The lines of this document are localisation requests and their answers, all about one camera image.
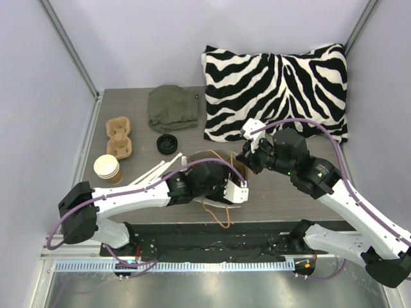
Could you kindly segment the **brown paper bag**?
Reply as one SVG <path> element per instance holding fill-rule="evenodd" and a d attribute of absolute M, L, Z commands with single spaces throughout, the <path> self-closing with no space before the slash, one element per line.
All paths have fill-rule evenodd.
<path fill-rule="evenodd" d="M 205 158 L 218 158 L 220 160 L 224 160 L 228 164 L 230 164 L 233 168 L 235 168 L 237 170 L 237 172 L 239 172 L 239 174 L 244 179 L 246 179 L 246 177 L 247 177 L 246 166 L 235 159 L 235 154 L 233 152 L 227 151 L 227 150 L 205 150 L 205 151 L 198 151 L 198 152 L 196 152 L 192 155 L 189 155 L 189 156 L 184 156 L 183 155 L 182 158 L 181 158 L 181 165 L 185 165 L 189 162 L 193 162 L 193 161 L 201 160 L 201 159 L 205 159 Z M 228 170 L 228 175 L 226 176 L 227 181 L 231 180 L 237 185 L 239 185 L 240 182 L 242 182 L 241 179 L 237 176 L 236 173 L 234 173 L 232 171 L 231 168 L 227 167 L 226 165 L 222 165 L 222 167 L 224 167 L 226 170 Z M 223 190 L 224 190 L 226 184 L 223 185 L 222 189 L 220 189 L 219 191 L 216 191 L 212 195 L 200 196 L 200 197 L 196 197 L 196 198 L 193 199 L 193 202 L 201 203 L 203 209 L 206 212 L 210 213 L 210 215 L 212 215 L 214 220 L 224 229 L 228 229 L 231 226 L 231 217 L 230 217 L 229 210 L 230 209 L 240 208 L 241 204 L 242 204 L 242 203 L 241 204 L 234 204 L 234 203 L 231 203 L 231 202 L 224 199 Z M 216 208 L 219 208 L 219 209 L 225 209 L 226 216 L 227 216 L 227 218 L 226 218 L 227 223 L 226 224 L 222 223 L 217 218 L 215 213 L 211 210 L 211 207 L 216 207 Z"/>

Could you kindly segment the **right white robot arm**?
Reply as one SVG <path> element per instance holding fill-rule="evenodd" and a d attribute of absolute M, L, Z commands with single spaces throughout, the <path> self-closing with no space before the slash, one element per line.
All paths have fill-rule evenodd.
<path fill-rule="evenodd" d="M 410 279 L 410 247 L 390 234 L 361 206 L 365 200 L 344 183 L 330 161 L 310 154 L 306 140 L 293 129 L 276 132 L 271 141 L 265 132 L 241 129 L 246 140 L 237 159 L 254 174 L 267 169 L 289 176 L 300 192 L 311 196 L 343 217 L 359 234 L 341 234 L 318 223 L 301 220 L 290 232 L 297 253 L 328 252 L 361 267 L 375 281 L 395 288 Z"/>

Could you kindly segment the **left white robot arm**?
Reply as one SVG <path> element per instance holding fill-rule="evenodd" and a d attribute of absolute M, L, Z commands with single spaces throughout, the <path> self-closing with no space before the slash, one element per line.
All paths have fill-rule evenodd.
<path fill-rule="evenodd" d="M 94 240 L 109 245 L 121 255 L 132 255 L 137 240 L 129 223 L 110 217 L 151 207 L 185 205 L 196 198 L 223 196 L 232 166 L 217 158 L 190 162 L 149 184 L 97 189 L 88 181 L 77 183 L 60 201 L 62 244 Z"/>

